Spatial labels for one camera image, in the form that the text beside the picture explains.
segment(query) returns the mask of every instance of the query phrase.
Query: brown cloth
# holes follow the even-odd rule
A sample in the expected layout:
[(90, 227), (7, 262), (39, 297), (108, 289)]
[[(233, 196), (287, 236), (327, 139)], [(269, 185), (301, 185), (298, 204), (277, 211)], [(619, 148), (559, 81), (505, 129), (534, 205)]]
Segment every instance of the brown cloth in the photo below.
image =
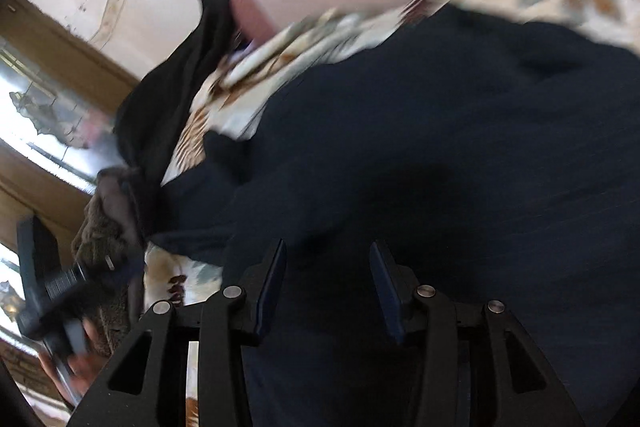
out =
[[(71, 244), (76, 261), (94, 264), (109, 255), (119, 257), (132, 248), (142, 255), (142, 236), (134, 206), (127, 194), (127, 180), (134, 172), (126, 168), (102, 170), (97, 176), (94, 196), (84, 209), (84, 223)], [(88, 313), (99, 341), (96, 351), (111, 356), (120, 345), (142, 309), (142, 277), (118, 290), (98, 309)]]

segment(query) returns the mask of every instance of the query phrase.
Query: black fabric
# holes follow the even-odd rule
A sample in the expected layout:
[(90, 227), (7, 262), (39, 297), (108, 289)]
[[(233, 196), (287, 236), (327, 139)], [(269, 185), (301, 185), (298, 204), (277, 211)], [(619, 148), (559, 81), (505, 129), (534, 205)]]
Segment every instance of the black fabric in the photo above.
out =
[(419, 364), (384, 332), (374, 239), (452, 299), (504, 301), (588, 425), (604, 425), (638, 380), (630, 52), (446, 7), (308, 70), (271, 98), (238, 154), (229, 147), (207, 135), (207, 161), (165, 187), (164, 238), (215, 263), (220, 244), (194, 251), (189, 232), (201, 242), (231, 230), (225, 284), (272, 238), (287, 243), (273, 329), (244, 351), (257, 427), (402, 425)]
[(204, 80), (229, 49), (235, 29), (229, 0), (200, 0), (197, 28), (170, 57), (146, 74), (118, 108), (114, 133), (126, 163), (159, 184), (189, 108)]

